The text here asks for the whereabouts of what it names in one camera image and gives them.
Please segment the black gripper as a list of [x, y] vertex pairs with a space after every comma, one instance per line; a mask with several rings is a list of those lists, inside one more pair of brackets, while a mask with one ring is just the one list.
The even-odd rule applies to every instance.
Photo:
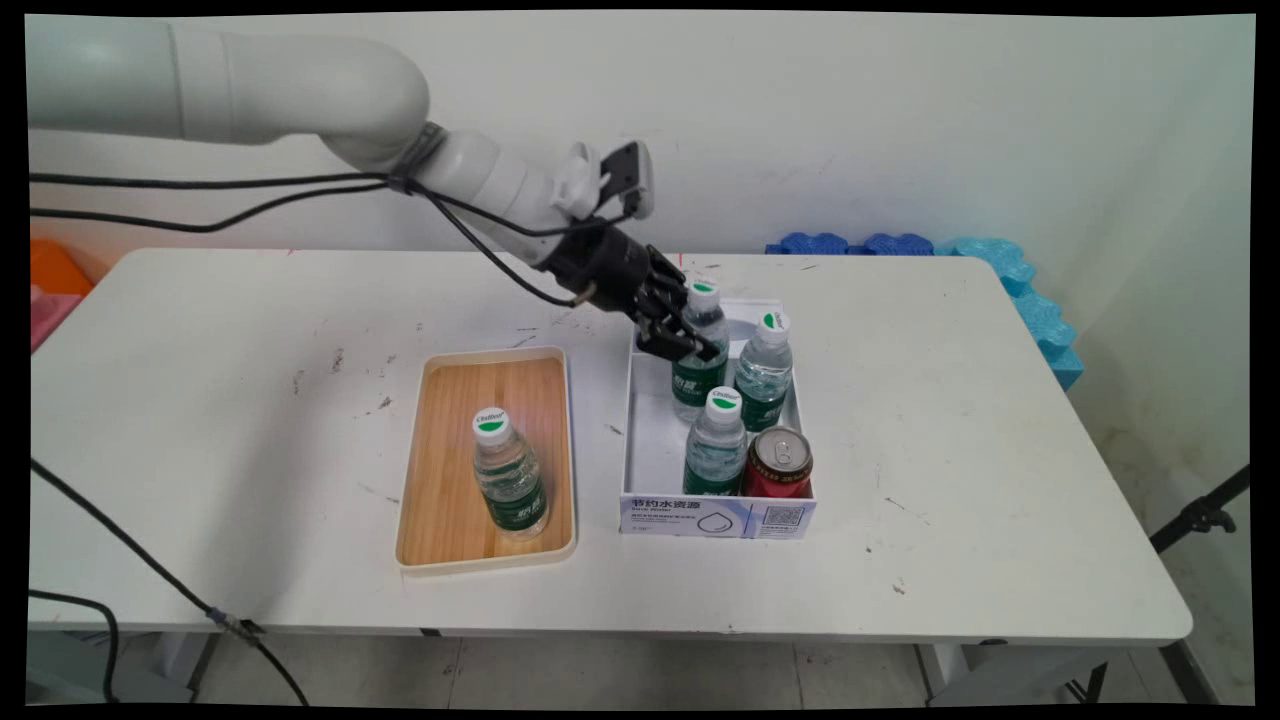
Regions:
[[564, 234], [540, 263], [556, 283], [607, 313], [634, 313], [635, 347], [677, 363], [695, 356], [712, 361], [716, 343], [684, 316], [690, 306], [686, 275], [655, 246], [643, 245], [617, 225]]

